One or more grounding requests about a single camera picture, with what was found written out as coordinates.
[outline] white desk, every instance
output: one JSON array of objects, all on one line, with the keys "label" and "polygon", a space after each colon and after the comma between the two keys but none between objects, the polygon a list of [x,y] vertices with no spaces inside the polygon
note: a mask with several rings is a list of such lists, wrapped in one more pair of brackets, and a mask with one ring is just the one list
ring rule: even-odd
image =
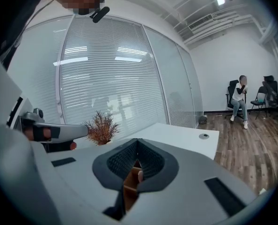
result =
[{"label": "white desk", "polygon": [[[208,139],[200,139],[199,135],[208,134]],[[218,146],[219,131],[177,127],[156,123],[127,138],[145,138],[166,143],[178,148],[199,152],[214,160]]]}]

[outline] brown plant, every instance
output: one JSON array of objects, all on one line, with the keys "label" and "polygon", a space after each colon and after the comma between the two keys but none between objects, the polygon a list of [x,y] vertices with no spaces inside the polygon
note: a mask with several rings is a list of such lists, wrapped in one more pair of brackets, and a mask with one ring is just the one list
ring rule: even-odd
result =
[{"label": "brown plant", "polygon": [[93,122],[85,122],[88,128],[88,139],[95,142],[97,146],[104,145],[111,141],[115,133],[119,133],[119,124],[113,124],[112,114],[104,115],[101,111],[96,111],[92,117]]}]

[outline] black rectangular slot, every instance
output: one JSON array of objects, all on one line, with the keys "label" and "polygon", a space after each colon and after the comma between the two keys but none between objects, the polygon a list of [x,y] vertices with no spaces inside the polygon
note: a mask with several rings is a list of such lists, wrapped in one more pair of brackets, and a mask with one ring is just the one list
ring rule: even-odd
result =
[{"label": "black rectangular slot", "polygon": [[218,178],[205,180],[205,184],[230,217],[245,208],[245,205]]},{"label": "black rectangular slot", "polygon": [[75,161],[76,160],[73,157],[68,157],[68,158],[52,161],[51,163],[53,164],[54,167],[59,167]]}]

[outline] dried plant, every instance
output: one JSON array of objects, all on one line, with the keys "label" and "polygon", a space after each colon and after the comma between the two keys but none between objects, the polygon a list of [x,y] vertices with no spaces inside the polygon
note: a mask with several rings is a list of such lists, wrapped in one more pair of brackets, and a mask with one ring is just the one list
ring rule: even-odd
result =
[{"label": "dried plant", "polygon": [[96,111],[92,117],[93,122],[85,122],[88,128],[88,139],[95,142],[98,146],[104,145],[111,141],[115,133],[119,133],[119,124],[113,124],[112,114],[104,115],[101,111]]}]

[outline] baseboard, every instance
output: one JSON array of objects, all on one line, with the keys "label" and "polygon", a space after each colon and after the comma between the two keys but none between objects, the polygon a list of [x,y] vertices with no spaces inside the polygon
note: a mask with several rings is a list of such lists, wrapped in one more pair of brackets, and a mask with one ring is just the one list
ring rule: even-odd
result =
[{"label": "baseboard", "polygon": [[[252,109],[253,112],[258,112],[258,111],[261,111],[261,112],[265,112],[265,111],[268,111],[268,108],[262,108],[262,109],[259,109],[259,108],[256,108],[256,109]],[[233,110],[223,110],[223,111],[204,111],[204,114],[216,114],[216,113],[233,113]]]}]

